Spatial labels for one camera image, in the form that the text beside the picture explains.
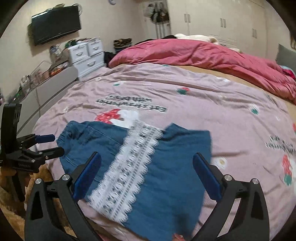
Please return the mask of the left hand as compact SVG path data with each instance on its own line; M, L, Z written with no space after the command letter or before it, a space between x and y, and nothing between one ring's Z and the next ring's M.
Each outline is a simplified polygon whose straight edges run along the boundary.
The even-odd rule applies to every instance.
M1 187L6 187L8 182L8 177L14 176L16 174L16 170L11 169L9 167L1 167L0 170L0 184Z

